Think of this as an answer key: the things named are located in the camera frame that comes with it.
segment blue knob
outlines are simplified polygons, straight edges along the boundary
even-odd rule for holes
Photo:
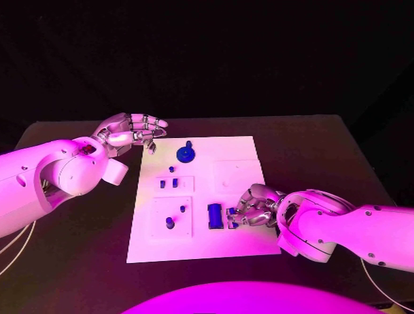
[[[168,229],[172,229],[175,227],[176,223],[173,222],[172,217],[166,218],[166,227]]]
[[[192,149],[191,141],[188,141],[186,146],[176,151],[176,159],[184,163],[188,163],[195,159],[195,150]]]

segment robotic hand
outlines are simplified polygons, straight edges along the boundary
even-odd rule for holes
[[[414,209],[364,205],[319,190],[289,195],[254,184],[228,209],[230,223],[280,228],[279,246],[326,263],[341,244],[368,263],[414,272]]]
[[[120,113],[91,137],[61,139],[0,155],[0,237],[13,233],[100,180],[120,185],[127,166],[113,157],[133,145],[153,154],[155,137],[166,135],[168,122],[146,114]]]

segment black background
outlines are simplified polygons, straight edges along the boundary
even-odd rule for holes
[[[338,114],[414,206],[414,1],[0,2],[0,153],[120,112]]]

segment wire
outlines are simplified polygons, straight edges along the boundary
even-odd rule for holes
[[[407,306],[401,305],[385,293],[384,291],[381,290],[381,288],[378,287],[377,283],[374,282],[374,279],[373,277],[370,277],[370,272],[367,271],[367,267],[365,267],[365,263],[364,263],[364,259],[361,259],[361,263],[362,263],[362,267],[364,267],[364,271],[365,271],[365,274],[375,286],[375,288],[380,290],[380,292],[383,293],[383,295],[400,306],[403,307],[404,309],[407,309],[409,311],[414,312],[414,309],[410,309]]]
[[[0,254],[8,250],[8,248],[11,247],[11,245],[16,242],[16,240],[21,238],[21,236],[23,235],[28,227],[31,226],[31,224],[22,229],[19,235],[15,237],[15,239],[9,242],[9,244],[5,246],[5,248],[0,250]]]
[[[29,242],[29,239],[31,239],[34,230],[35,230],[35,222],[34,222],[34,224],[32,224],[32,228],[31,228],[31,232],[29,232],[29,235],[28,235],[28,239],[26,239],[26,242],[25,242],[25,244],[23,244],[23,246],[22,246],[22,248],[21,248],[21,251],[18,252],[18,254],[16,254],[15,258],[12,259],[12,262],[9,263],[9,265],[6,266],[6,268],[2,270],[0,275],[2,275],[2,274],[5,273],[5,271],[9,269],[9,267],[11,267],[12,264],[13,264],[13,262],[16,261],[18,257],[21,256],[21,253],[23,252],[23,249],[25,249],[25,247],[26,247],[26,245],[28,245],[28,242]]]

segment dark table surface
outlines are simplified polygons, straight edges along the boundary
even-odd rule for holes
[[[36,122],[18,148],[88,136],[98,123]],[[238,135],[254,137],[267,185],[285,192],[316,188],[355,205],[393,204],[338,116],[169,120],[169,137]],[[136,147],[119,157],[130,167],[120,186],[101,182],[38,220],[28,247],[0,276],[0,313],[119,313],[172,290],[218,281],[293,283],[368,304],[387,303],[365,276],[361,260],[344,247],[336,248],[326,264],[286,252],[127,264],[142,150]],[[0,248],[12,238],[0,239]],[[25,238],[0,255],[0,270]],[[413,301],[414,274],[368,268],[388,295]]]

